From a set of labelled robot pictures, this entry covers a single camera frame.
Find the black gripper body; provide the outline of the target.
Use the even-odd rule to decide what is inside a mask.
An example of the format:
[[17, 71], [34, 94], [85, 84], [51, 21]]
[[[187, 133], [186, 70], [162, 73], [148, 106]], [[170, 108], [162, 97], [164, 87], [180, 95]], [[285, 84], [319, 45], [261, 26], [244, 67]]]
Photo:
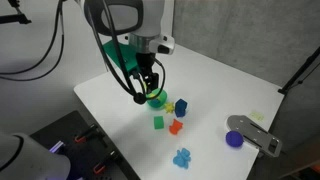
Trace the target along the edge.
[[136, 53], [136, 60], [139, 66], [139, 71], [132, 71], [131, 74], [135, 79], [144, 81], [148, 88], [151, 88], [152, 83], [159, 83], [159, 74], [153, 71], [155, 64], [154, 53]]

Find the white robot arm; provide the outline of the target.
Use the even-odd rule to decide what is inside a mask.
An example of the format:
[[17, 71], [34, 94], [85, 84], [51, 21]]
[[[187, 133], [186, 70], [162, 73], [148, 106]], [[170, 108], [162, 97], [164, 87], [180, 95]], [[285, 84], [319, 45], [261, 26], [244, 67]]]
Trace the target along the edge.
[[159, 87], [152, 70], [157, 54], [174, 52], [175, 40], [162, 33], [165, 0], [75, 0], [92, 28], [107, 66], [132, 96]]

